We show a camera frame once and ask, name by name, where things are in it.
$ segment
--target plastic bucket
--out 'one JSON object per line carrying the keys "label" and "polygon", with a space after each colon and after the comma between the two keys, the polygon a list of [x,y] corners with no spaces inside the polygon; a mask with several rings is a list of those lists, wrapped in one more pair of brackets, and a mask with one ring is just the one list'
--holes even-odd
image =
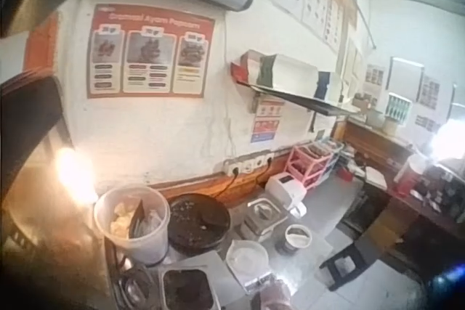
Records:
{"label": "plastic bucket", "polygon": [[[110,233],[110,223],[115,218],[115,207],[119,203],[138,203],[142,200],[146,214],[155,210],[160,224],[149,234],[125,239]],[[164,258],[168,251],[169,205],[165,197],[158,191],[143,186],[130,184],[116,187],[106,192],[95,204],[94,219],[97,228],[117,247],[131,258],[144,264],[155,264]]]}

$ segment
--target white machine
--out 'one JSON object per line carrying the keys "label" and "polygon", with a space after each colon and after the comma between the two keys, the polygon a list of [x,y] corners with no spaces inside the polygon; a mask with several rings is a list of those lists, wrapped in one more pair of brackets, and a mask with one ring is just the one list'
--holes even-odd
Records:
{"label": "white machine", "polygon": [[307,191],[304,185],[287,172],[271,176],[265,190],[269,192],[294,217],[301,218],[307,213],[302,203]]}

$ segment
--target cable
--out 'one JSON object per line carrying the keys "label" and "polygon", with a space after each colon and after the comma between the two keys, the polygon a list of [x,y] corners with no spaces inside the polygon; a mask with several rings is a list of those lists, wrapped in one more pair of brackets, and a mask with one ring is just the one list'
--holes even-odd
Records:
{"label": "cable", "polygon": [[257,186],[257,184],[259,183],[259,178],[260,178],[261,176],[263,176],[265,173],[268,172],[268,170],[269,170],[270,167],[271,167],[271,163],[272,163],[272,162],[273,162],[272,158],[268,158],[268,160],[267,160],[267,168],[266,168],[263,172],[261,172],[257,177],[255,177],[255,185],[254,185],[254,188],[255,188],[255,187]]}
{"label": "cable", "polygon": [[234,173],[234,178],[232,179],[232,181],[230,181],[227,186],[221,191],[219,192],[218,194],[216,194],[215,196],[213,196],[214,199],[216,199],[217,197],[219,197],[221,194],[223,194],[226,190],[228,190],[231,185],[234,183],[234,181],[236,180],[236,178],[238,178],[239,176],[239,168],[234,168],[234,170],[232,170],[232,172]]}

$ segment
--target light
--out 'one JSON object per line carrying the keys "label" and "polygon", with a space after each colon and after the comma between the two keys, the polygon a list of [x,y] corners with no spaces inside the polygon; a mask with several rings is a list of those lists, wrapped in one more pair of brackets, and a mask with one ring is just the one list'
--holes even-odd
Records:
{"label": "light", "polygon": [[58,179],[66,187],[78,205],[90,205],[98,199],[94,188],[91,162],[71,148],[62,148],[57,153]]}
{"label": "light", "polygon": [[433,159],[461,159],[465,155],[464,138],[465,122],[449,119],[431,141]]}

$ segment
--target pink rack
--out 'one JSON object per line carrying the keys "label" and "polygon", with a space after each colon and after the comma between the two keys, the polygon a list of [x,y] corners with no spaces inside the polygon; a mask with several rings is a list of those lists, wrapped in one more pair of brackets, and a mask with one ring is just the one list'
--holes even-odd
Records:
{"label": "pink rack", "polygon": [[331,152],[316,143],[308,146],[295,146],[286,162],[285,171],[309,190],[318,185],[318,179],[323,175],[326,163],[331,156]]}

